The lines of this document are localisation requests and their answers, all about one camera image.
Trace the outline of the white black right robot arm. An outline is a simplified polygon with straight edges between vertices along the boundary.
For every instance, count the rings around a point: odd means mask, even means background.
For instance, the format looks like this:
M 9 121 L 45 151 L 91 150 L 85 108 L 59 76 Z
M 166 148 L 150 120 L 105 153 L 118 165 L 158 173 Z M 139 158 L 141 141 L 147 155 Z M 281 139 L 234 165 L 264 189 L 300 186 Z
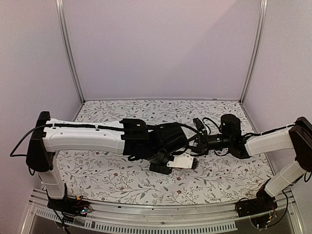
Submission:
M 267 152 L 293 149 L 295 159 L 274 177 L 267 180 L 253 199 L 242 199 L 235 205 L 239 217 L 256 215 L 277 208 L 275 197 L 288 186 L 296 183 L 307 172 L 312 171 L 312 124 L 299 117 L 293 124 L 260 134 L 241 132 L 240 119 L 226 114 L 221 117 L 219 134 L 209 135 L 203 121 L 195 118 L 198 133 L 191 137 L 195 146 L 192 151 L 207 155 L 212 150 L 227 149 L 238 159 L 249 159 Z

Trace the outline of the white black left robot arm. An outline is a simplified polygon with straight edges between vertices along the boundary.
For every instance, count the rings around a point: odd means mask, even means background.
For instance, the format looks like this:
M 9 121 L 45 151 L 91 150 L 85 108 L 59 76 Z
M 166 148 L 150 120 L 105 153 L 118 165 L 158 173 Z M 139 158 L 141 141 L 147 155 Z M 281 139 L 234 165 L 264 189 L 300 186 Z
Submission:
M 64 150 L 102 151 L 146 160 L 150 170 L 170 174 L 174 168 L 195 169 L 198 161 L 186 154 L 189 147 L 181 125 L 147 125 L 141 119 L 125 118 L 108 123 L 75 123 L 40 113 L 36 125 L 25 134 L 29 139 L 26 164 L 38 173 L 46 188 L 48 207 L 68 217 L 86 216 L 92 207 L 82 197 L 70 198 L 56 167 L 56 154 Z

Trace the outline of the floral patterned table mat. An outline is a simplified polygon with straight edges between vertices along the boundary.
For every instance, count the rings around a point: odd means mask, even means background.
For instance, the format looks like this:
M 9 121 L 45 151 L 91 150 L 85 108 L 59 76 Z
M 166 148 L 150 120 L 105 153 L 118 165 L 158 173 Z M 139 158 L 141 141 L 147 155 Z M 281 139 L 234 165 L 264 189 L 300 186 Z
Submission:
M 106 100 L 89 101 L 79 122 L 110 122 L 139 118 L 147 124 L 203 119 L 217 133 L 220 117 L 233 114 L 243 133 L 252 127 L 235 101 Z M 252 198 L 273 173 L 265 155 L 237 159 L 226 151 L 199 158 L 196 170 L 173 170 L 169 175 L 149 171 L 149 162 L 129 162 L 125 156 L 99 151 L 62 151 L 57 166 L 68 195 L 139 205 L 205 204 Z

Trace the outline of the front aluminium rail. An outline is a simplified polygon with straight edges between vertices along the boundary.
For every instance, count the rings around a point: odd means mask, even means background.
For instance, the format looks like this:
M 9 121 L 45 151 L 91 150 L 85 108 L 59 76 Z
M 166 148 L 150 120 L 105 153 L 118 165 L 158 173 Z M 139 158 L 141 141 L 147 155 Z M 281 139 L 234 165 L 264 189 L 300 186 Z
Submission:
M 201 205 L 131 205 L 92 201 L 92 211 L 67 222 L 72 234 L 305 234 L 290 190 L 277 196 L 271 224 L 254 226 L 264 213 L 239 216 L 236 201 Z

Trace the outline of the right aluminium frame post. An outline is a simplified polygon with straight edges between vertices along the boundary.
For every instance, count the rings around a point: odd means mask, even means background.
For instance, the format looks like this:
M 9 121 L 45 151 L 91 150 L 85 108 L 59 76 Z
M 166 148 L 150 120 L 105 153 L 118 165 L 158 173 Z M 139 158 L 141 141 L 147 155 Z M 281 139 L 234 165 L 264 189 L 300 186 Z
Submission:
M 256 27 L 256 34 L 255 34 L 255 39 L 254 39 L 253 49 L 252 49 L 252 55 L 251 55 L 251 59 L 249 62 L 243 89 L 242 89 L 240 99 L 239 99 L 239 102 L 242 105 L 247 99 L 249 87 L 253 78 L 254 69 L 256 67 L 256 62 L 257 62 L 257 58 L 258 58 L 258 54 L 259 54 L 259 50 L 261 46 L 261 40 L 263 36 L 263 31 L 264 31 L 264 26 L 265 26 L 267 7 L 268 7 L 268 0 L 261 0 L 258 22 L 257 22 L 257 27 Z

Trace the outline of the aluminium frame post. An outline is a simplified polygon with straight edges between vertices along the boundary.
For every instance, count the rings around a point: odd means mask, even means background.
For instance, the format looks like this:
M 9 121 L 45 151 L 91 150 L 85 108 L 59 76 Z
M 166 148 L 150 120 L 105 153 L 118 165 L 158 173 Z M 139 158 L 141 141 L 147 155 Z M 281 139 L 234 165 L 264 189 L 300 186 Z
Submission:
M 64 50 L 65 50 L 69 70 L 70 70 L 71 77 L 73 80 L 74 88 L 76 90 L 80 103 L 84 104 L 85 98 L 84 98 L 82 87 L 79 81 L 78 72 L 76 69 L 74 56 L 73 56 L 73 52 L 72 52 L 72 48 L 70 44 L 70 38 L 69 38 L 68 28 L 66 24 L 64 4 L 62 0 L 56 0 L 55 2 L 56 2 L 56 10 L 57 10 L 57 15 L 58 15 L 58 22 L 59 22 L 61 37 L 62 37 L 62 41 L 64 45 Z
M 263 36 L 263 31 L 264 31 L 264 26 L 265 26 L 267 7 L 268 7 L 268 0 L 261 0 L 258 22 L 257 22 L 257 27 L 256 27 L 256 34 L 255 34 L 255 39 L 254 39 L 253 49 L 252 49 L 252 55 L 251 55 L 251 59 L 249 62 L 243 89 L 242 89 L 240 99 L 239 99 L 239 102 L 242 105 L 247 99 L 249 87 L 253 78 L 254 69 L 256 67 L 256 62 L 257 62 L 257 58 L 258 58 L 258 54 L 259 54 L 259 50 L 261 46 L 261 40 Z

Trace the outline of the left aluminium frame post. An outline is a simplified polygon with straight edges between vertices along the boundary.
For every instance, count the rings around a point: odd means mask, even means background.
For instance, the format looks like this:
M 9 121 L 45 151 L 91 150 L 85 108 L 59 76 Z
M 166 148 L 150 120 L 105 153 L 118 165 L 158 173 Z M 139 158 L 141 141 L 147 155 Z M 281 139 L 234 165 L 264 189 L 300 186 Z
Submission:
M 62 41 L 64 45 L 64 50 L 65 50 L 69 70 L 70 70 L 71 77 L 73 80 L 74 88 L 76 90 L 80 103 L 84 104 L 85 98 L 84 98 L 82 87 L 79 81 L 78 72 L 76 69 L 74 56 L 73 56 L 73 52 L 72 52 L 72 48 L 70 44 L 70 38 L 69 38 L 68 28 L 66 24 L 64 4 L 62 0 L 56 0 L 55 2 L 56 2 L 56 10 L 57 10 L 57 15 L 58 15 L 58 22 L 59 22 L 61 37 L 62 37 Z

